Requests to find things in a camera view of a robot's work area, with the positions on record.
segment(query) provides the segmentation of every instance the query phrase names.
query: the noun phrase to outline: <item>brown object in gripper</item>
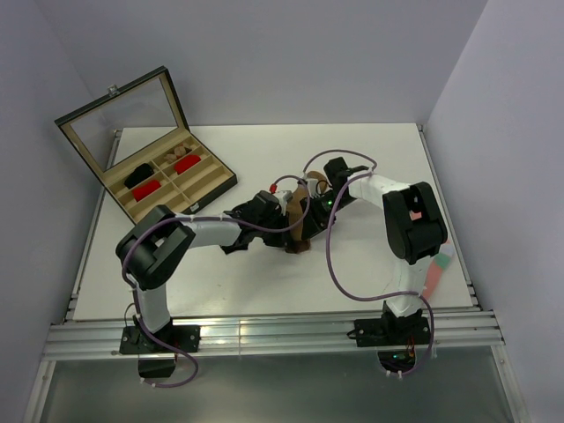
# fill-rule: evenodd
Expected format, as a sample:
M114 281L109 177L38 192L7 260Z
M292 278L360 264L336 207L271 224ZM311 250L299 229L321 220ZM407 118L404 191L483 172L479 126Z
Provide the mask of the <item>brown object in gripper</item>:
M307 173L308 178L315 178L319 183L319 190L322 194L325 193L329 187L327 178L324 174L316 172L315 170ZM292 199L288 202L286 206L286 212L288 213L288 224L293 225L296 223L303 215L303 210L301 209L300 201L308 196L308 190L298 184L298 188L293 192ZM301 231L303 229L303 224L299 224L297 227L290 231L290 236L293 240L292 247L286 248L286 253L290 254L300 254L303 251L308 251L311 248L310 240L301 239Z

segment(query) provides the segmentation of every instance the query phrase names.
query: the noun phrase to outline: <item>gray floor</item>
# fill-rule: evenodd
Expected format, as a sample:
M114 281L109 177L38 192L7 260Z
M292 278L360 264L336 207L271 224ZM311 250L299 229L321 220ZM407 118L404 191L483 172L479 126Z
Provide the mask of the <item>gray floor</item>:
M59 362L42 422L511 421L489 348L438 354L401 382L374 352L206 358L172 390L140 385L134 360Z

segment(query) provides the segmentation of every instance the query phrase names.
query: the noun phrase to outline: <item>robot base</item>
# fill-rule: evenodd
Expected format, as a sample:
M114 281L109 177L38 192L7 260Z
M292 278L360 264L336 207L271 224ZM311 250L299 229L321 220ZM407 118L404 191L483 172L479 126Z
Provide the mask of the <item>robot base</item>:
M431 330L421 310L406 317L396 317L384 302L382 316L355 320L349 338L354 339L358 347L400 346L410 341L415 345L428 345Z

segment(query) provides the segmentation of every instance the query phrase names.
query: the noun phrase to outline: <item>small beige object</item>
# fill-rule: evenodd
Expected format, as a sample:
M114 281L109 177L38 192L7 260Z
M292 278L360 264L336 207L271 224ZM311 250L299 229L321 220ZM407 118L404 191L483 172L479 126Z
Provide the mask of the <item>small beige object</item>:
M186 155L186 149L184 147L182 147L181 145L179 145L174 149L174 154L176 154L177 158L185 156Z
M165 160L167 161L167 163L173 164L174 162L176 162L176 156L174 154L167 154L165 156Z

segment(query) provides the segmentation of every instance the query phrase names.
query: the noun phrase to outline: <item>display box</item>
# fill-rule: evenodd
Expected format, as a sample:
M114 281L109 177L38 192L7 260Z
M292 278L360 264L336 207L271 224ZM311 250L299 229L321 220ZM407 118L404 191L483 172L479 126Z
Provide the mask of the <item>display box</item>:
M196 212L237 183L190 132L165 67L55 123L134 222L158 204Z

